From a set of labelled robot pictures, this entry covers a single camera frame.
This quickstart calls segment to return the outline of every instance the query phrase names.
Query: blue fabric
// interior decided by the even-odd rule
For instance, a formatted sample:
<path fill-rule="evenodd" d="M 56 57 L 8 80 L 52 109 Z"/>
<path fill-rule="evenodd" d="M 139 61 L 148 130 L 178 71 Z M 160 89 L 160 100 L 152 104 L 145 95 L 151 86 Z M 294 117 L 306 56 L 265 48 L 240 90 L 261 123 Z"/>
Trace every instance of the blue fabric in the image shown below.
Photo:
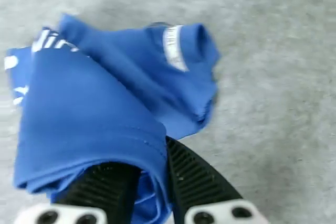
<path fill-rule="evenodd" d="M 128 163 L 143 170 L 132 222 L 163 223 L 171 212 L 164 126 L 113 75 L 49 28 L 31 49 L 9 54 L 18 59 L 6 64 L 13 85 L 29 86 L 14 185 L 54 198 L 94 164 Z M 29 71 L 15 76 L 23 56 Z"/>
<path fill-rule="evenodd" d="M 165 135 L 180 139 L 209 121 L 219 57 L 203 25 L 180 27 L 175 41 L 168 29 L 100 31 L 63 15 L 59 31 L 43 28 L 31 47 L 8 51 L 23 107 L 16 187 L 53 200 L 86 168 L 124 162 L 143 169 L 132 222 L 166 220 Z M 167 55 L 171 40 L 177 62 Z"/>
<path fill-rule="evenodd" d="M 115 75 L 175 139 L 194 134 L 211 117 L 216 84 L 212 68 L 219 53 L 203 25 L 182 26 L 180 47 L 188 71 L 166 59 L 167 25 L 100 31 L 63 15 L 59 32 Z"/>

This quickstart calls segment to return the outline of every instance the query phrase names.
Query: floor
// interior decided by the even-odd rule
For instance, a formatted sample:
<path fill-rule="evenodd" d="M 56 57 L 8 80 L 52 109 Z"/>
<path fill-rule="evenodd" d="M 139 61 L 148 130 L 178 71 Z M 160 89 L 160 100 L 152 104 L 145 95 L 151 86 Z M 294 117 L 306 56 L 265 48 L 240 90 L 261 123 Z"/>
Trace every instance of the floor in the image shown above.
<path fill-rule="evenodd" d="M 222 53 L 209 126 L 182 140 L 273 224 L 336 218 L 336 0 L 0 0 L 0 53 L 60 13 L 100 28 L 203 22 Z M 19 111 L 0 71 L 0 224 L 45 201 L 11 185 Z"/>

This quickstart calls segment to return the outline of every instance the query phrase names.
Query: screw hole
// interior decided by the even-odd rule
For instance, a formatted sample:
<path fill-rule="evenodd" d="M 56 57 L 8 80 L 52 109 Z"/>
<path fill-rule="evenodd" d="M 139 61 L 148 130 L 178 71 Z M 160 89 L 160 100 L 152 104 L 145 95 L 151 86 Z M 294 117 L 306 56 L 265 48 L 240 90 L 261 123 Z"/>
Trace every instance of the screw hole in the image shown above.
<path fill-rule="evenodd" d="M 53 224 L 58 218 L 58 213 L 55 211 L 47 211 L 40 215 L 37 224 Z"/>
<path fill-rule="evenodd" d="M 212 224 L 215 222 L 214 217 L 207 212 L 198 212 L 194 216 L 195 224 Z"/>
<path fill-rule="evenodd" d="M 250 218 L 252 213 L 244 207 L 236 207 L 232 210 L 232 214 L 236 218 Z"/>
<path fill-rule="evenodd" d="M 94 215 L 83 215 L 80 217 L 76 224 L 96 224 L 97 219 Z"/>

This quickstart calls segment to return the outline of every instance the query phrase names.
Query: white label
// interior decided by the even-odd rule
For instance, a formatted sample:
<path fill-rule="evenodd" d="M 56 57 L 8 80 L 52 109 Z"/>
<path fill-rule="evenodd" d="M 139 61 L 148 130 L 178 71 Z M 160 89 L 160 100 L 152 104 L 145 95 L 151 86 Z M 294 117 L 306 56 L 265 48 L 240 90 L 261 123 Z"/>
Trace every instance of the white label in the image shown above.
<path fill-rule="evenodd" d="M 163 48 L 167 61 L 175 68 L 186 72 L 188 67 L 184 62 L 180 47 L 180 30 L 182 26 L 167 28 L 163 33 Z"/>

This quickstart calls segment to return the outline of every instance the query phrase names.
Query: white plastic piece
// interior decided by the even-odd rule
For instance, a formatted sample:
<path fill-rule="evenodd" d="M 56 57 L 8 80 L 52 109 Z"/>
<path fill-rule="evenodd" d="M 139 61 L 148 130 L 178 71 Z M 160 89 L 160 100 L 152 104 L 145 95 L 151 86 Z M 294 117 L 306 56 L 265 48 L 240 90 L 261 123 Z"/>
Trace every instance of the white plastic piece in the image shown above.
<path fill-rule="evenodd" d="M 58 204 L 40 204 L 30 207 L 19 214 L 14 224 L 37 224 L 38 218 L 48 211 L 55 211 L 58 214 L 53 224 L 76 224 L 77 220 L 84 215 L 95 216 L 96 224 L 107 224 L 106 214 L 99 208 Z"/>
<path fill-rule="evenodd" d="M 233 210 L 237 208 L 248 210 L 251 216 L 246 218 L 235 217 Z M 269 224 L 255 205 L 242 199 L 191 207 L 185 215 L 185 224 L 196 224 L 194 217 L 199 212 L 211 215 L 214 220 L 213 224 Z"/>

